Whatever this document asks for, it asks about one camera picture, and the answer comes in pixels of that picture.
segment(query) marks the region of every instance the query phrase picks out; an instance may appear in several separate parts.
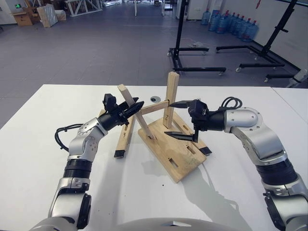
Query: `wooden block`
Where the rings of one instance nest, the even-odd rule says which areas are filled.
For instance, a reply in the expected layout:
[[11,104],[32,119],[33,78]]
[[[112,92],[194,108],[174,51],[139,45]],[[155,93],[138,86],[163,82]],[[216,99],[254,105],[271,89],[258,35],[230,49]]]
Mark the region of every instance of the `wooden block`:
[[114,158],[123,158],[126,150],[128,149],[130,138],[133,132],[135,116],[133,115],[132,117],[128,118],[128,122],[128,125],[122,126],[122,131],[115,149]]
[[169,107],[169,101],[168,100],[162,101],[162,102],[159,102],[159,103],[147,106],[147,107],[143,107],[141,109],[141,114],[145,115],[145,114],[148,114],[148,113],[151,113],[151,112],[154,112],[154,111],[158,111],[160,109],[164,109],[164,108],[167,108],[167,107]]
[[[174,103],[177,95],[177,88],[179,84],[180,75],[176,72],[169,72],[167,82],[166,100],[169,101],[169,105]],[[166,128],[170,128],[172,124],[173,107],[167,107],[164,111],[164,125]]]
[[[129,106],[133,105],[135,103],[134,99],[132,98],[130,92],[128,91],[128,89],[123,85],[119,85],[117,86],[117,88],[120,90],[121,94],[123,95],[125,101],[127,102],[127,104]],[[138,123],[140,124],[140,126],[142,127],[142,129],[144,129],[144,131],[146,132],[147,136],[149,136],[151,139],[154,138],[153,134],[151,133],[148,125],[146,124],[144,118],[142,117],[141,112],[137,112],[135,114],[136,119],[138,121]]]
[[[182,133],[186,135],[194,134],[194,131],[190,129],[190,127],[176,112],[173,113],[173,123],[179,128]],[[199,151],[201,151],[204,155],[210,155],[210,153],[212,153],[211,150],[200,138],[198,139],[198,143],[192,142],[192,144],[196,146]]]
[[177,183],[206,160],[206,156],[190,141],[180,141],[166,135],[165,131],[179,131],[173,125],[167,129],[163,118],[148,125],[155,139],[150,139],[143,129],[138,134]]

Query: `blue water bottle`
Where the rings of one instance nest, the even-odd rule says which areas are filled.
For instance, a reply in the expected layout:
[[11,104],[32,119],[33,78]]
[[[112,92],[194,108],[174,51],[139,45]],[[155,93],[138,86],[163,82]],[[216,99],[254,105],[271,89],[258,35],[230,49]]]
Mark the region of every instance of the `blue water bottle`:
[[207,25],[208,21],[210,20],[211,13],[208,11],[208,8],[205,12],[203,12],[201,25]]
[[211,18],[208,30],[209,31],[216,31],[216,29],[218,27],[219,20],[220,20],[220,15],[219,15],[219,12],[217,12],[216,15]]
[[229,30],[230,26],[231,26],[231,23],[233,21],[233,19],[235,19],[235,12],[233,12],[232,16],[229,16],[228,17],[228,25],[227,25],[227,30]]
[[239,34],[237,35],[237,37],[238,37],[239,39],[242,39],[242,38],[243,38],[244,32],[245,32],[246,29],[251,25],[250,19],[251,19],[251,18],[249,18],[249,19],[247,20],[247,22],[243,23],[242,28],[240,29]]
[[256,25],[256,22],[257,21],[254,21],[252,25],[247,27],[246,31],[243,34],[242,41],[251,42],[252,40],[254,40],[256,33],[259,30],[259,27]]
[[241,30],[241,28],[242,28],[242,25],[243,25],[243,23],[245,22],[244,21],[244,15],[241,17],[241,19],[236,23],[236,25],[235,25],[235,29],[234,29],[234,31],[232,32],[232,34],[233,35],[238,35],[239,34],[239,31]]
[[216,29],[216,33],[224,34],[226,32],[227,25],[228,25],[228,13],[226,15],[223,15],[220,18],[217,29]]
[[235,26],[236,23],[238,22],[238,20],[240,20],[240,14],[238,13],[236,18],[233,18],[232,23],[229,26],[228,32],[233,33],[233,31],[235,30]]

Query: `white wall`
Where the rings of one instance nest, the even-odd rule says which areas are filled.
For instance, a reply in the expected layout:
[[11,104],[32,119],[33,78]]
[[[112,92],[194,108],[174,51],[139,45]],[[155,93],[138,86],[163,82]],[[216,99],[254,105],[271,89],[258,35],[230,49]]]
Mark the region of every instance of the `white wall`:
[[[288,3],[276,0],[225,0],[222,11],[230,10],[257,20],[259,32],[255,41],[265,45],[274,27],[278,24]],[[280,55],[299,68],[308,67],[308,7],[295,6],[289,21],[284,27],[289,33],[280,32],[272,44],[271,51]]]
[[26,7],[26,4],[23,0],[0,0],[0,7],[2,9],[2,11],[0,11],[0,25],[16,23],[11,13],[23,11],[22,8],[16,9],[16,4],[21,4],[22,7]]

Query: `black cable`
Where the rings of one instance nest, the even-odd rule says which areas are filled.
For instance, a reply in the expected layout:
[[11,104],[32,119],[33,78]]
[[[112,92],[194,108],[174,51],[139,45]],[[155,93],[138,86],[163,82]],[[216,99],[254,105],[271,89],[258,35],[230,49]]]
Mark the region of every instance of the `black cable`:
[[79,128],[81,127],[83,124],[72,124],[72,125],[69,125],[67,127],[63,127],[63,128],[58,128],[56,130],[56,133],[54,134],[54,139],[56,140],[57,144],[61,147],[60,149],[64,149],[68,152],[68,147],[66,147],[62,141],[60,140],[60,137],[59,137],[59,132],[61,131],[65,131],[67,132],[67,130],[70,130],[70,129],[75,129],[75,128]]
[[[235,105],[234,106],[231,106],[231,107],[228,107],[228,104],[232,101],[235,101]],[[221,106],[218,108],[217,111],[214,111],[214,112],[210,112],[209,110],[206,111],[206,113],[208,114],[208,116],[213,116],[215,114],[217,114],[218,112],[225,112],[227,110],[235,110],[235,109],[238,109],[240,108],[241,106],[243,105],[243,102],[238,99],[238,98],[235,98],[233,96],[229,96],[227,97],[221,104]]]
[[[235,105],[232,107],[228,107],[228,104],[232,101],[235,101]],[[235,110],[235,109],[240,108],[242,105],[243,105],[243,102],[240,99],[235,98],[233,96],[229,96],[222,102],[218,110],[219,111]]]

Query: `wooden base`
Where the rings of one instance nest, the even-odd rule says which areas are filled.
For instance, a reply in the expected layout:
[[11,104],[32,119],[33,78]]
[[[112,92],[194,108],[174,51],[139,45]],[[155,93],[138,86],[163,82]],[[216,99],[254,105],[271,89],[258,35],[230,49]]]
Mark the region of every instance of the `wooden base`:
[[169,129],[166,128],[163,118],[148,127],[154,139],[150,139],[143,129],[139,129],[138,134],[176,183],[206,160],[205,155],[192,142],[180,141],[166,135],[165,131],[179,130],[172,124]]

